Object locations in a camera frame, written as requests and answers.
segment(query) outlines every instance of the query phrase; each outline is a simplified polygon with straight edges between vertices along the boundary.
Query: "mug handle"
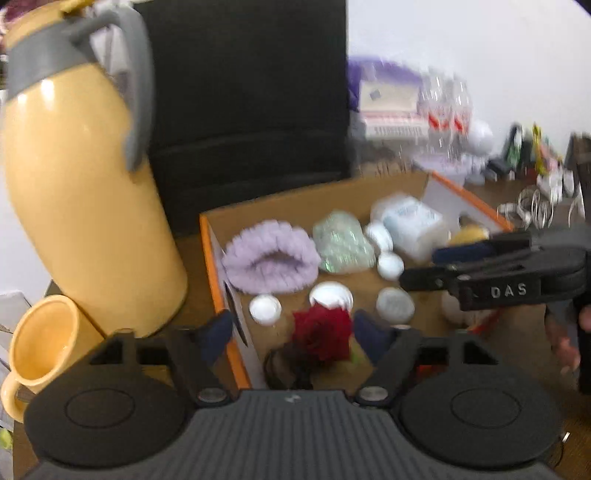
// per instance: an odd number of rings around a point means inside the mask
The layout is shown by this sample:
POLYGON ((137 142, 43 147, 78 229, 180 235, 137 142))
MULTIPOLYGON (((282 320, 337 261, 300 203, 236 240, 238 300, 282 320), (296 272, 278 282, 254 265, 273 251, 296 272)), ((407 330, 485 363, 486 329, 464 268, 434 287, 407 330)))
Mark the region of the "mug handle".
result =
POLYGON ((17 399, 17 392, 21 383, 18 381, 15 372, 10 372, 2 383, 0 389, 0 398, 2 398, 2 405, 4 410, 16 421, 23 423, 25 404, 17 399))

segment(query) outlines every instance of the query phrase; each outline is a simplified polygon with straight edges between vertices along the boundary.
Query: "yellow mug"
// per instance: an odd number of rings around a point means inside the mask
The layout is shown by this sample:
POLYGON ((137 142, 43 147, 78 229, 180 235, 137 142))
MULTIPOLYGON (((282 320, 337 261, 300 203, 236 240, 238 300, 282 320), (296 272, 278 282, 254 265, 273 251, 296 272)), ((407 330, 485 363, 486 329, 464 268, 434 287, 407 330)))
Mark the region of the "yellow mug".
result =
POLYGON ((103 336, 69 298, 51 295, 33 305, 10 343, 11 372, 0 390, 4 409, 22 423, 25 404, 17 399, 19 387, 40 392, 101 341, 103 336))

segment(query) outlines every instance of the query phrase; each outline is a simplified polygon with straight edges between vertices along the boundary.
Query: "red rose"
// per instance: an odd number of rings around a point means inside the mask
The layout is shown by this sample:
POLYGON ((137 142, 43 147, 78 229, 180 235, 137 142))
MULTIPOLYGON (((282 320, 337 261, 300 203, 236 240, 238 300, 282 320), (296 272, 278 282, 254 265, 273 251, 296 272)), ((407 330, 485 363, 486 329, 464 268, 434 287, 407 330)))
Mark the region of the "red rose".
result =
POLYGON ((315 303, 306 312, 294 312, 293 342, 320 362, 348 360, 353 332, 349 312, 315 303))

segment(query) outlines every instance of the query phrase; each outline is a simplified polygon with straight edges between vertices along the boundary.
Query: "lavender fluffy hair tie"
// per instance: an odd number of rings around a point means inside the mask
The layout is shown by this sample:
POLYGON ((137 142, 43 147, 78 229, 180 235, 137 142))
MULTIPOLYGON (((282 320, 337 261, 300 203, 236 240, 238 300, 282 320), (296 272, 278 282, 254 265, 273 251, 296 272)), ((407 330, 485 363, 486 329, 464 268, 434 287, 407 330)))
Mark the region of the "lavender fluffy hair tie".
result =
POLYGON ((320 255, 301 228, 267 220, 247 228, 226 246, 222 265, 244 293, 292 293, 318 278, 320 255))

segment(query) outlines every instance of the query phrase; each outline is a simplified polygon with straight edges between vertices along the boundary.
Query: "cardboard box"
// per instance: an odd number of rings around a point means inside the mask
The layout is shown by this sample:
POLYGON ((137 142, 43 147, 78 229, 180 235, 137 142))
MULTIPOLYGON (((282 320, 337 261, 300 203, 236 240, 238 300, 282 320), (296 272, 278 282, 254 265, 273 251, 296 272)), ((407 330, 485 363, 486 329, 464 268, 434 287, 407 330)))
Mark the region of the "cardboard box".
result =
MULTIPOLYGON (((511 224, 499 218, 496 211, 473 194, 449 180, 422 172, 391 177, 364 178, 292 190, 281 194, 239 203, 203 213, 200 217, 207 274, 216 311, 232 308, 244 331, 246 343, 235 331, 226 350, 238 388, 266 388, 262 360, 270 348, 289 340, 293 329, 291 312, 309 307, 311 288, 290 295, 278 295, 282 318, 273 327, 256 324, 248 312, 252 296, 237 292, 228 283, 221 265, 223 247, 244 228, 267 219, 283 220, 304 228, 309 234, 313 225, 335 209, 355 215, 365 225, 371 206, 393 193, 406 193, 440 212, 453 232, 460 228, 460 218, 469 217, 491 232, 508 231, 511 224)), ((413 263, 405 259, 407 266, 413 263)), ((318 282, 333 280, 347 285, 353 293, 353 310, 375 311, 380 289, 392 286, 383 280, 376 268, 349 275, 320 273, 318 282)), ((452 327, 440 313, 440 292, 412 293, 416 311, 411 325, 431 336, 446 335, 452 327)), ((338 362, 313 376, 315 388, 355 391, 371 373, 372 366, 356 342, 352 342, 356 362, 338 362)))

